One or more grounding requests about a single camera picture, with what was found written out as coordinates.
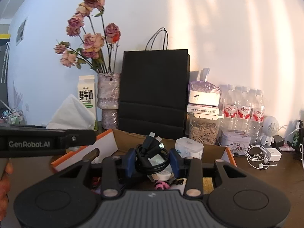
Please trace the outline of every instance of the black power adapter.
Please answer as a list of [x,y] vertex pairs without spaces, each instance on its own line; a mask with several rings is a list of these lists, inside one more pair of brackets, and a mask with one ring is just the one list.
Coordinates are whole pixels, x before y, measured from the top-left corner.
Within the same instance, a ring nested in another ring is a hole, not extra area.
[[278,149],[279,147],[283,146],[284,145],[284,138],[282,138],[281,136],[279,135],[274,135],[273,136],[275,142],[274,143],[271,143],[271,146],[275,149]]

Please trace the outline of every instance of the cardboard box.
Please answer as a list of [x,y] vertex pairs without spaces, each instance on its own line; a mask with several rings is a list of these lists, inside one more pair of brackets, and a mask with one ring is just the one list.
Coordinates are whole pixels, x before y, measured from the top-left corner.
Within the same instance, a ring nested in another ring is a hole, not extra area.
[[[125,154],[129,148],[135,148],[138,144],[143,143],[145,136],[139,134],[131,134],[118,129],[109,129],[97,136],[94,145],[81,146],[76,152],[68,152],[51,163],[55,171],[60,171],[68,166],[82,160],[82,158],[95,148],[99,149],[99,160],[102,161],[105,157],[111,155]],[[162,143],[169,151],[175,147],[175,140],[163,139]],[[204,145],[202,162],[214,163],[216,159],[223,159],[236,166],[232,153],[229,148],[222,146]]]

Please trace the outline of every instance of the bottle cap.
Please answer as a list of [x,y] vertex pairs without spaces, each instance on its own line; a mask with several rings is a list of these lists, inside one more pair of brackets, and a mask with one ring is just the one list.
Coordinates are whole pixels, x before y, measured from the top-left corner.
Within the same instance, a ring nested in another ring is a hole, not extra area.
[[254,93],[254,95],[255,95],[257,91],[255,89],[250,89],[249,92]]
[[228,90],[235,90],[235,85],[227,85]]
[[257,89],[256,90],[257,95],[264,95],[264,91]]
[[249,92],[249,89],[250,89],[249,87],[242,87],[243,92]]

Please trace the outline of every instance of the white figurine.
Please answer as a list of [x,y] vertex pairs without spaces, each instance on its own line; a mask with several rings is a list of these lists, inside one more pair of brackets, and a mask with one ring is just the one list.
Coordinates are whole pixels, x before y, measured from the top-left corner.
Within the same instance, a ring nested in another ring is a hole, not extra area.
[[275,140],[273,138],[274,135],[278,133],[279,129],[279,122],[273,116],[267,116],[264,119],[263,126],[262,126],[262,135],[259,137],[261,144],[270,146],[271,143],[274,143]]

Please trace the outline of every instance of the white earphones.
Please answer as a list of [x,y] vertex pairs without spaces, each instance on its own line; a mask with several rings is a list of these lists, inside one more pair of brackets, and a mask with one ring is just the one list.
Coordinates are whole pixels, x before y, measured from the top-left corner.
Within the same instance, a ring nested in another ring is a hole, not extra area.
[[[250,155],[249,154],[249,151],[254,148],[254,147],[258,147],[259,149],[262,150],[261,153],[259,154],[255,154],[255,155]],[[260,145],[251,145],[247,148],[247,151],[244,151],[245,155],[246,155],[246,158],[247,158],[247,161],[248,163],[255,169],[258,169],[258,170],[266,170],[268,169],[270,166],[277,166],[277,163],[274,162],[274,161],[271,161],[267,158],[267,153],[265,151],[265,148],[263,146],[260,146]],[[251,162],[256,162],[256,161],[263,161],[263,163],[260,163],[259,164],[259,167],[255,167],[253,166],[249,161]]]

